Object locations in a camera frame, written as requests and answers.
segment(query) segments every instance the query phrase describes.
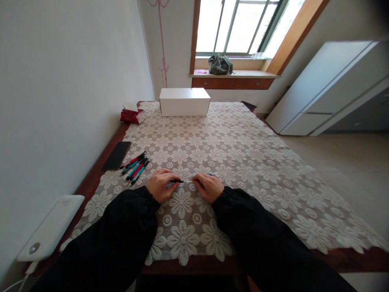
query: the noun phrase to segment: cardboard box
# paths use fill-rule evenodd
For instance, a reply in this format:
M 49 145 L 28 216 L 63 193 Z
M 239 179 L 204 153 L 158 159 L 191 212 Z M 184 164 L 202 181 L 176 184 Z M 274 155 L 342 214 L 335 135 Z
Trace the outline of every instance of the cardboard box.
M 204 88 L 162 88 L 162 116 L 206 116 L 211 97 Z

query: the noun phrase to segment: hand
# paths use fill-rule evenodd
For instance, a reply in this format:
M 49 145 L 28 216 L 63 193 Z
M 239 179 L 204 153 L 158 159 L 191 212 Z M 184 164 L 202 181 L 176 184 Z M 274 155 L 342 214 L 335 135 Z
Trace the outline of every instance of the hand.
M 181 180 L 180 177 L 172 173 L 171 170 L 163 168 L 156 170 L 147 182 L 147 190 L 158 203 L 162 204 L 167 201 L 178 187 L 179 183 L 176 182 L 168 190 L 166 189 L 167 183 L 172 179 Z
M 220 179 L 215 176 L 210 176 L 203 172 L 199 172 L 192 179 L 194 185 L 199 190 L 200 195 L 203 199 L 212 204 L 223 192 L 224 186 Z

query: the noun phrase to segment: white power bank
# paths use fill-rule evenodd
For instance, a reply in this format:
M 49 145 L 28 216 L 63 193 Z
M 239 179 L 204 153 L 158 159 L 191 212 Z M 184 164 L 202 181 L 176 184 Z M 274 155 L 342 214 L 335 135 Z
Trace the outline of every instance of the white power bank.
M 84 198 L 81 195 L 66 195 L 60 198 L 23 247 L 17 260 L 19 262 L 36 262 L 49 257 L 76 215 Z

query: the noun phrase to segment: black smartphone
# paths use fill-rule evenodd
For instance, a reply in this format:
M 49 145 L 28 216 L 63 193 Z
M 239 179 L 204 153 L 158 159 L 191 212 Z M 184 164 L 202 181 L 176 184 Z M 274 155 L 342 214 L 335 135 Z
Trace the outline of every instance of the black smartphone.
M 119 142 L 103 166 L 103 170 L 117 170 L 126 155 L 131 142 Z

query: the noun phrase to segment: floor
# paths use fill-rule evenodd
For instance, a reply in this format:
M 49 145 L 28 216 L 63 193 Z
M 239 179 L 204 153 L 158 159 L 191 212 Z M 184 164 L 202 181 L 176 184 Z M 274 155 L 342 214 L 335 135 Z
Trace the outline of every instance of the floor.
M 389 135 L 279 137 L 389 241 Z M 342 276 L 360 292 L 388 291 L 389 273 Z

